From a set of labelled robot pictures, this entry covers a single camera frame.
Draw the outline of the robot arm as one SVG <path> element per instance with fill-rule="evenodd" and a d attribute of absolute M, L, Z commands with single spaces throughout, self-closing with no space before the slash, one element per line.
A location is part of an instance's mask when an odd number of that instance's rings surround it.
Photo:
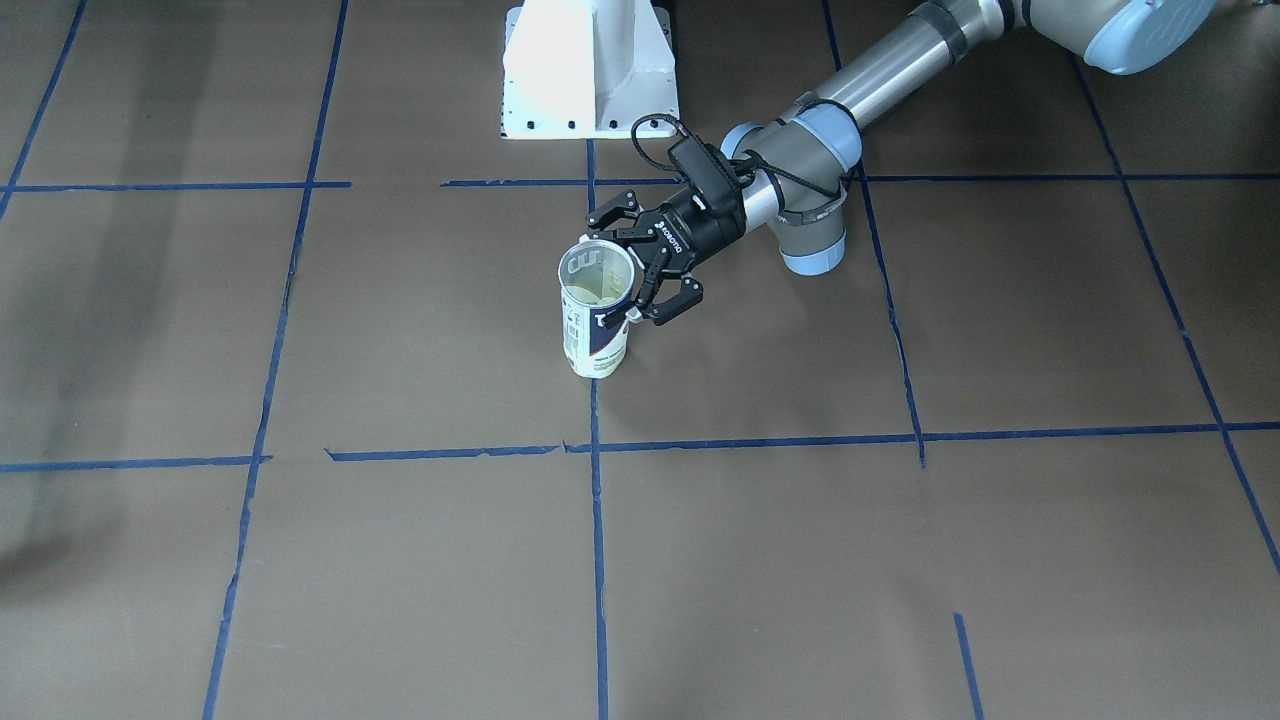
<path fill-rule="evenodd" d="M 652 209 L 625 191 L 588 215 L 586 240 L 620 250 L 640 275 L 593 320 L 662 325 L 701 301 L 692 269 L 768 225 L 785 265 L 819 275 L 844 258 L 845 179 L 861 133 L 975 46 L 1027 28 L 1114 76 L 1174 54 L 1213 10 L 1211 1 L 923 1 L 860 56 L 767 124 L 744 123 L 713 147 L 669 114 L 677 140 L 662 170 L 684 188 Z"/>

